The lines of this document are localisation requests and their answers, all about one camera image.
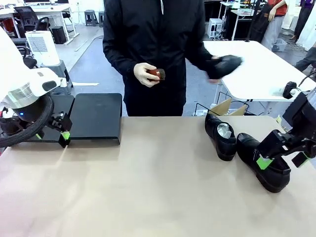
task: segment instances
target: jacket sleeve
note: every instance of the jacket sleeve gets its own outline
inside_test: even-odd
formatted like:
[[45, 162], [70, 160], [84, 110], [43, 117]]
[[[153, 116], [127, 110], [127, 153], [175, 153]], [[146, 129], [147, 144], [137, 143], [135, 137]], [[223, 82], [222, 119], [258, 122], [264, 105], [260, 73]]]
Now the jacket sleeve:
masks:
[[186, 44], [185, 57], [200, 70], [206, 71], [211, 79], [214, 78], [215, 68], [211, 62], [212, 55], [205, 49], [203, 37], [205, 34], [205, 10], [203, 0], [198, 0], [196, 22]]
[[121, 75], [127, 76], [133, 73], [137, 62], [128, 58], [122, 51], [124, 38], [121, 33], [123, 22], [120, 0], [107, 0], [106, 9], [103, 23], [103, 52], [112, 67]]

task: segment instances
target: black box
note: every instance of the black box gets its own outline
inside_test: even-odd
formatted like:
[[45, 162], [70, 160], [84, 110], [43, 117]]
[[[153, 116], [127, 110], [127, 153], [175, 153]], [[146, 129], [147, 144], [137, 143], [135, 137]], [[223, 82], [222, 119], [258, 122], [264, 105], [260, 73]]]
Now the black box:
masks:
[[51, 31], [53, 33], [56, 44], [63, 44], [67, 41], [64, 28], [62, 26], [53, 27], [51, 28]]

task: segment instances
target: person's right hand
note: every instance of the person's right hand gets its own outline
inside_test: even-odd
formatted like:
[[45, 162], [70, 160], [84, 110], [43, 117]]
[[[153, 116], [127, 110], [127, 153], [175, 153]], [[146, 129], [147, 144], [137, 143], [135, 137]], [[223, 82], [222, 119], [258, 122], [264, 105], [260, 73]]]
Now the person's right hand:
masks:
[[139, 80], [139, 82], [147, 87], [152, 87], [159, 83], [159, 77], [147, 73], [147, 70], [154, 70], [155, 66], [148, 63], [138, 63], [134, 67], [134, 75]]

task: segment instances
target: orange shirt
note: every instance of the orange shirt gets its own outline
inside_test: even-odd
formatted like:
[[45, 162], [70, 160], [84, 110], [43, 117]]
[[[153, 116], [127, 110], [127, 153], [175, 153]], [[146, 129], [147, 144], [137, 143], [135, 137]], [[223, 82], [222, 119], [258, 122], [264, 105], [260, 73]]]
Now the orange shirt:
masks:
[[[282, 0], [268, 0], [268, 3], [270, 5], [277, 5], [280, 1]], [[277, 10], [276, 10], [276, 16], [284, 16], [287, 12], [287, 5], [284, 4], [283, 6], [279, 7]]]

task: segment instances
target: black shoe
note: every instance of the black shoe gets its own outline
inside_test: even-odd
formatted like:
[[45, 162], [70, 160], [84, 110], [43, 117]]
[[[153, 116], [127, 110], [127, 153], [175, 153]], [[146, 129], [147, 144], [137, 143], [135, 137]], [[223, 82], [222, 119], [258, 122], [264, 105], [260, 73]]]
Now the black shoe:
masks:
[[278, 158], [264, 170], [257, 164], [259, 154], [257, 146], [260, 144], [252, 136], [241, 133], [237, 137], [237, 153], [256, 174], [257, 179], [271, 193], [278, 193], [290, 182], [291, 169], [283, 158]]
[[[218, 133], [217, 127], [220, 124], [227, 124], [229, 126], [229, 130], [232, 132], [230, 138], [224, 138]], [[215, 141], [218, 157], [224, 161], [231, 161], [237, 149], [233, 128], [228, 123], [219, 120], [216, 116], [207, 114], [205, 117], [205, 131]]]

